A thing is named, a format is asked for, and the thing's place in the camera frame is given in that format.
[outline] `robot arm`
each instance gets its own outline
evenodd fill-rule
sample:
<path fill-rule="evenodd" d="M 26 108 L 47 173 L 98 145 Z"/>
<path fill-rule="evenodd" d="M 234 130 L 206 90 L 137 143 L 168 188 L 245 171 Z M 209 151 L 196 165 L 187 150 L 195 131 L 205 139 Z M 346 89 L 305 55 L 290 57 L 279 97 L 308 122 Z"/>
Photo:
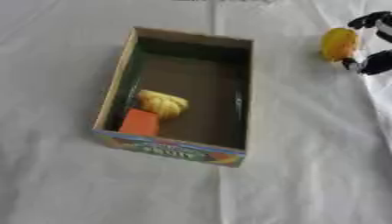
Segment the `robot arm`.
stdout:
<path fill-rule="evenodd" d="M 356 18 L 355 20 L 348 23 L 348 26 L 354 28 L 355 30 L 359 30 L 363 27 L 372 28 L 376 26 L 377 20 L 385 17 L 392 17 L 390 11 L 377 11 L 370 13 L 364 17 Z"/>

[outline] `box side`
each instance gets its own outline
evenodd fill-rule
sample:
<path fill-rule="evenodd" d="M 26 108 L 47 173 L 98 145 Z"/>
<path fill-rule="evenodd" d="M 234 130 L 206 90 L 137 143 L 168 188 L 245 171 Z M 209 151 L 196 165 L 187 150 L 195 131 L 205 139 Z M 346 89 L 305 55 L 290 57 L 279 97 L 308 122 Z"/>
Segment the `box side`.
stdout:
<path fill-rule="evenodd" d="M 125 135 L 106 130 L 95 130 L 95 132 L 106 138 L 107 146 L 113 147 L 115 145 L 116 148 L 126 151 L 229 167 L 238 167 L 245 158 L 244 151 L 219 146 L 188 143 L 159 137 Z"/>
<path fill-rule="evenodd" d="M 246 151 L 249 149 L 249 137 L 250 137 L 250 125 L 252 121 L 252 104 L 253 104 L 253 80 L 254 80 L 254 73 L 253 73 L 253 65 L 254 65 L 254 47 L 253 47 L 254 41 L 251 42 L 251 47 L 250 47 L 250 62 L 248 65 L 248 102 L 246 106 L 246 127 L 245 127 L 245 149 Z"/>
<path fill-rule="evenodd" d="M 94 129 L 101 130 L 104 127 L 105 122 L 107 121 L 109 111 L 112 107 L 113 100 L 116 96 L 116 92 L 120 86 L 121 79 L 123 77 L 123 72 L 128 64 L 130 56 L 132 55 L 135 44 L 137 43 L 137 33 L 135 30 L 132 30 L 125 46 L 122 50 L 122 55 L 117 63 L 117 67 L 115 68 L 115 74 L 108 89 L 108 93 L 106 94 L 105 100 L 101 106 L 100 113 L 98 114 L 98 118 L 95 121 Z"/>
<path fill-rule="evenodd" d="M 161 29 L 151 29 L 135 27 L 139 37 L 162 39 L 171 42 L 183 42 L 189 44 L 200 44 L 206 46 L 223 46 L 230 48 L 249 49 L 251 41 L 244 38 L 229 38 L 224 36 L 208 36 L 199 33 L 189 33 L 183 31 L 169 31 Z"/>

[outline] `yellow toy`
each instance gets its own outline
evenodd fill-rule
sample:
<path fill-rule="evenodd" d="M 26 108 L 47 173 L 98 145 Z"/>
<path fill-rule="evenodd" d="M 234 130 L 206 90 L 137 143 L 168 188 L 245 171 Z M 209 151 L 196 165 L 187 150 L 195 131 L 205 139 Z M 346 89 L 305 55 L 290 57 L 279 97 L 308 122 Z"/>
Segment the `yellow toy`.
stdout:
<path fill-rule="evenodd" d="M 155 113 L 159 119 L 179 116 L 188 109 L 188 101 L 177 96 L 161 94 L 150 90 L 141 90 L 138 94 L 141 109 Z"/>
<path fill-rule="evenodd" d="M 347 28 L 334 28 L 321 39 L 321 54 L 328 61 L 340 61 L 353 57 L 359 39 L 355 31 Z"/>

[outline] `orange cube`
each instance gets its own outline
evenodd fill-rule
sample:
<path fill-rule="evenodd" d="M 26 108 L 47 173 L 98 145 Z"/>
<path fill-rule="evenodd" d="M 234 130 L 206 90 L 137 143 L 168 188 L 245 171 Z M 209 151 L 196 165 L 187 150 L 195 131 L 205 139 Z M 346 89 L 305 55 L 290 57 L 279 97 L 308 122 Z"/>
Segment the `orange cube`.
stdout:
<path fill-rule="evenodd" d="M 158 115 L 132 108 L 128 111 L 119 132 L 124 134 L 151 136 L 158 134 Z"/>

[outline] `white table surface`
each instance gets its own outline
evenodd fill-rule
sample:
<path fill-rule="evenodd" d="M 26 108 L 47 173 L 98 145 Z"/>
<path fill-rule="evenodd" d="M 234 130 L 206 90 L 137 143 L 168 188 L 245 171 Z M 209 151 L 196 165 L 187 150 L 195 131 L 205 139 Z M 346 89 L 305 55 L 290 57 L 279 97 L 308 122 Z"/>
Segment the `white table surface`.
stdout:
<path fill-rule="evenodd" d="M 0 223 L 389 224 L 392 73 L 322 61 L 319 36 L 388 0 L 0 3 Z M 91 138 L 132 25 L 255 39 L 241 168 Z M 363 53 L 391 47 L 369 36 Z"/>

